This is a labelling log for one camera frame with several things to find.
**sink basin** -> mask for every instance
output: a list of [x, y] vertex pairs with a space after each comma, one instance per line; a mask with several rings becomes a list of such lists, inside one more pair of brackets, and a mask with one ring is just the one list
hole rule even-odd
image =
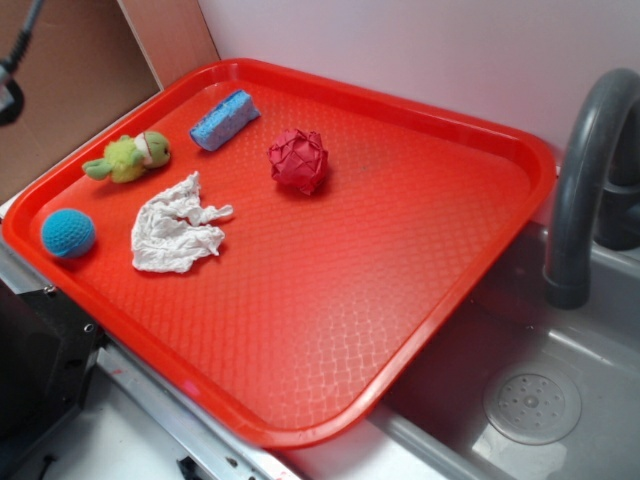
[[640, 475], [640, 262], [594, 247], [591, 299], [543, 296], [529, 224], [384, 404], [486, 478]]

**tray rim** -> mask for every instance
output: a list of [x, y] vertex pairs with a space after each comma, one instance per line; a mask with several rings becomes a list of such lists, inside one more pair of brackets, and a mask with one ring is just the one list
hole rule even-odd
[[[96, 300], [96, 292], [92, 288], [90, 290], [87, 290], [86, 287], [79, 288], [69, 272], [57, 266], [49, 258], [42, 256], [40, 251], [28, 241], [29, 236], [24, 235], [25, 231], [28, 231], [28, 227], [23, 225], [21, 228], [18, 221], [19, 215], [23, 217], [25, 215], [33, 216], [39, 210], [42, 199], [50, 201], [71, 183], [82, 177], [82, 170], [78, 168], [81, 158], [95, 153], [100, 155], [109, 139], [126, 131], [142, 131], [144, 128], [142, 124], [150, 124], [162, 118], [164, 113], [171, 111], [177, 105], [195, 95], [200, 89], [212, 85], [216, 81], [243, 79], [245, 76], [250, 75], [269, 77], [274, 84], [273, 86], [270, 85], [272, 88], [277, 87], [278, 78], [286, 77], [295, 80], [295, 84], [298, 86], [296, 90], [299, 90], [299, 92], [292, 92], [289, 88], [280, 90], [294, 95], [300, 95], [304, 92], [305, 97], [309, 97], [308, 86], [313, 85], [315, 87], [313, 96], [319, 100], [323, 100], [323, 97], [326, 97], [329, 92], [338, 90], [340, 95], [334, 95], [334, 99], [329, 102], [330, 104], [353, 102], [359, 108], [357, 113], [364, 115], [372, 115], [374, 111], [378, 112], [379, 109], [383, 109], [389, 115], [395, 116], [395, 120], [398, 120], [401, 115], [409, 114], [411, 118], [420, 120], [418, 125], [413, 126], [413, 128], [425, 128], [424, 125], [440, 125], [441, 128], [464, 130], [464, 144], [467, 146], [496, 153], [503, 157], [506, 155], [505, 152], [515, 152], [513, 155], [517, 158], [526, 156], [529, 159], [536, 160], [533, 163], [527, 163], [524, 160], [519, 163], [519, 166], [526, 171], [530, 179], [531, 191], [526, 202], [520, 205], [510, 220], [502, 226], [494, 240], [486, 247], [487, 250], [492, 252], [499, 252], [493, 261], [487, 264], [485, 259], [479, 258], [482, 255], [474, 259], [463, 275], [455, 282], [454, 287], [456, 288], [452, 287], [447, 291], [447, 294], [436, 304], [435, 309], [429, 313], [428, 319], [425, 318], [420, 323], [414, 333], [391, 356], [373, 380], [340, 414], [304, 430], [274, 428], [258, 416], [252, 415], [246, 407], [242, 406], [242, 408], [237, 409], [242, 404], [211, 382], [215, 387], [217, 397], [205, 400], [204, 404], [201, 404], [205, 410], [219, 417], [223, 423], [227, 424], [240, 436], [263, 447], [293, 448], [318, 443], [340, 433], [349, 425], [364, 417], [374, 407], [376, 400], [392, 384], [389, 379], [395, 379], [402, 372], [429, 338], [444, 324], [450, 312], [460, 303], [461, 299], [458, 298], [460, 289], [462, 288], [468, 292], [475, 285], [547, 197], [555, 183], [555, 159], [550, 149], [540, 139], [511, 127], [258, 60], [222, 60], [203, 66], [178, 80], [169, 88], [158, 93], [105, 129], [31, 184], [14, 201], [2, 222], [3, 235], [7, 243], [19, 254], [23, 255], [46, 278], [53, 281], [57, 287], [74, 298], [79, 305], [86, 308], [94, 317], [108, 315], [106, 318], [111, 318], [114, 313], [121, 313], [119, 310], [110, 307], [108, 302], [105, 305]], [[487, 143], [489, 136], [492, 140], [501, 139], [501, 143], [497, 145], [499, 151], [494, 151], [496, 145]], [[62, 188], [51, 188], [52, 186], [47, 181], [53, 177], [56, 178], [56, 185], [61, 185]], [[131, 322], [125, 323], [126, 325], [119, 325], [119, 335], [116, 335], [116, 338], [136, 355], [140, 355], [138, 352], [140, 348], [136, 347], [139, 347], [142, 342], [130, 341], [135, 339], [140, 332], [137, 331], [135, 324]], [[193, 375], [187, 374], [190, 365], [176, 357], [172, 358], [170, 351], [145, 348], [145, 355], [142, 356], [142, 360], [180, 388], [179, 385], [184, 385], [184, 381], [193, 382]], [[172, 369], [175, 369], [176, 364], [180, 365], [180, 372], [174, 371], [167, 374], [167, 369], [162, 369], [162, 365], [169, 363], [172, 364]], [[189, 392], [185, 393], [198, 403], [204, 400], [198, 398], [197, 395], [189, 394]]]

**white crumpled tissue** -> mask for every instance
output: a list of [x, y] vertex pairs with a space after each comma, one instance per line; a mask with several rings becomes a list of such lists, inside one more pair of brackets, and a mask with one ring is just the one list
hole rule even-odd
[[142, 206], [131, 232], [135, 268], [184, 273], [197, 259], [218, 255], [224, 232], [207, 224], [231, 215], [233, 207], [202, 208], [199, 179], [194, 172]]

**cable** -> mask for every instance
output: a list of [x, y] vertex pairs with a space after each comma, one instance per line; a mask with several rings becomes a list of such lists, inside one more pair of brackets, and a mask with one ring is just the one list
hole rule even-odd
[[49, 470], [49, 467], [51, 466], [51, 464], [53, 462], [55, 462], [56, 460], [58, 460], [56, 457], [54, 457], [53, 455], [45, 455], [44, 457], [44, 467], [42, 467], [42, 471], [40, 472], [40, 475], [38, 476], [38, 480], [43, 480], [44, 479], [44, 475], [47, 473], [47, 470]]
[[31, 41], [31, 32], [33, 31], [33, 26], [40, 14], [40, 9], [42, 8], [43, 3], [44, 0], [33, 0], [29, 13], [27, 14], [27, 19], [22, 26], [22, 30], [18, 34], [18, 38], [11, 54], [0, 62], [0, 65], [9, 75], [18, 69], [18, 64], [27, 52], [27, 47]]

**drain strainer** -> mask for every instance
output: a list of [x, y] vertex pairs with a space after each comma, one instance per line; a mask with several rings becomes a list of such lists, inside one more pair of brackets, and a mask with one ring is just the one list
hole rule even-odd
[[582, 406], [574, 383], [541, 363], [498, 372], [485, 388], [484, 410], [505, 437], [527, 445], [560, 440], [578, 423]]

